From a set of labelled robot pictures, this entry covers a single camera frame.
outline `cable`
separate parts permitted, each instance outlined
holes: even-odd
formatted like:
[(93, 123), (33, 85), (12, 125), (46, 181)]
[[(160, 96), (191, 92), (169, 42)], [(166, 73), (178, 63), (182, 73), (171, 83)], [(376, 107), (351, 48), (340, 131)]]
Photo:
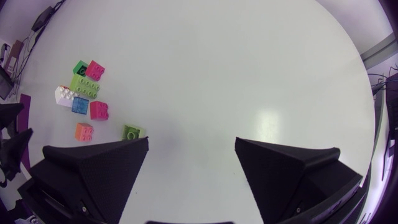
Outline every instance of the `cable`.
[(22, 63), (21, 63), (20, 70), (19, 70), (19, 71), (16, 70), (18, 74), (15, 76), (15, 79), (14, 79), (14, 81), (17, 80), (17, 85), (16, 85), (16, 87), (15, 87), (16, 90), (15, 90), (14, 93), (10, 93), (9, 97), (11, 97), (12, 95), (16, 95), (16, 96), (18, 95), (19, 86), (20, 86), (21, 80), (22, 80), (22, 72), (24, 71), (27, 62), (28, 62), (29, 59), (30, 59), (30, 54), (32, 53), (34, 47), (36, 46), (37, 41), (40, 39), (40, 36), (41, 36), (42, 33), (44, 32), (45, 28), (46, 28), (47, 25), (49, 24), (51, 18), (52, 18), (52, 17), (55, 15), (55, 13), (60, 9), (60, 7), (62, 6), (62, 4), (63, 4), (65, 1), (66, 1), (66, 0), (61, 0), (61, 1), (59, 1), (59, 2), (56, 3), (56, 5), (54, 6), (53, 11), (52, 11), (52, 13), (51, 13), (49, 19), (47, 20), (47, 22), (44, 24), (44, 26), (41, 28), (41, 30), (40, 30), (39, 33), (37, 34), (37, 36), (36, 36), (36, 38), (35, 38), (35, 41), (34, 41), (34, 43), (33, 43), (33, 46), (32, 46), (30, 49), (28, 49), (28, 48), (29, 48), (29, 44), (30, 44), (30, 40), (29, 40), (29, 39), (31, 38), (31, 37), (30, 37), (30, 34), (29, 34), (29, 37), (30, 37), (30, 38), (27, 37), (27, 38), (28, 38), (28, 43), (27, 43), (27, 48), (25, 48), (25, 50), (28, 49), (28, 53), (29, 53), (29, 54), (25, 57), (25, 52), (24, 52), (23, 60), (22, 60)]
[(388, 78), (388, 77), (387, 77), (387, 76), (385, 76), (385, 75), (374, 74), (374, 73), (368, 73), (368, 75), (378, 75), (378, 76), (381, 76), (381, 77), (384, 77), (384, 78)]
[(395, 71), (398, 71), (398, 66), (396, 64), (396, 67), (394, 68), (393, 66), (390, 67), (390, 72), (388, 73), (388, 77), (391, 75), (391, 69), (394, 69)]

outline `wall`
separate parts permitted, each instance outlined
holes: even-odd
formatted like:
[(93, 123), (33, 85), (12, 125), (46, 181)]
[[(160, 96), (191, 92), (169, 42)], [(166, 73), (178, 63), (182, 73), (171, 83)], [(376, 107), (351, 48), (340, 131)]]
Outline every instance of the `wall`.
[(24, 40), (36, 18), (59, 0), (8, 0), (0, 11), (0, 39), (13, 44)]
[(360, 54), (380, 43), (392, 28), (378, 0), (317, 0), (343, 26)]

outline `orange lego block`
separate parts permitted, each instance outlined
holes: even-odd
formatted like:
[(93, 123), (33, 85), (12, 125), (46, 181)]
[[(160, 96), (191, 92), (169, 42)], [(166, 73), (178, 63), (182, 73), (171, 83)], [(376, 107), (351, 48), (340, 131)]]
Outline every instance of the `orange lego block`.
[(94, 128), (86, 123), (77, 123), (75, 139), (78, 141), (91, 141)]

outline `lego stud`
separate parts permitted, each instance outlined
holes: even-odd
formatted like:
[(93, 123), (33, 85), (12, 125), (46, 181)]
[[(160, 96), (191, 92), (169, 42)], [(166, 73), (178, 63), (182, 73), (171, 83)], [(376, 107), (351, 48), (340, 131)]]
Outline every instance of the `lego stud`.
[(135, 133), (132, 133), (132, 132), (127, 133), (128, 140), (135, 139), (136, 137), (137, 137), (137, 135)]

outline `white lego block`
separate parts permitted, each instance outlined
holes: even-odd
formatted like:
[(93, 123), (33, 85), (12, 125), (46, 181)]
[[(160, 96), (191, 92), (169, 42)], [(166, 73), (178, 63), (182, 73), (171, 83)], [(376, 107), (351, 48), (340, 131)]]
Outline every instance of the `white lego block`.
[(58, 86), (55, 90), (55, 101), (58, 105), (72, 107), (75, 96), (79, 96), (79, 94), (62, 86)]

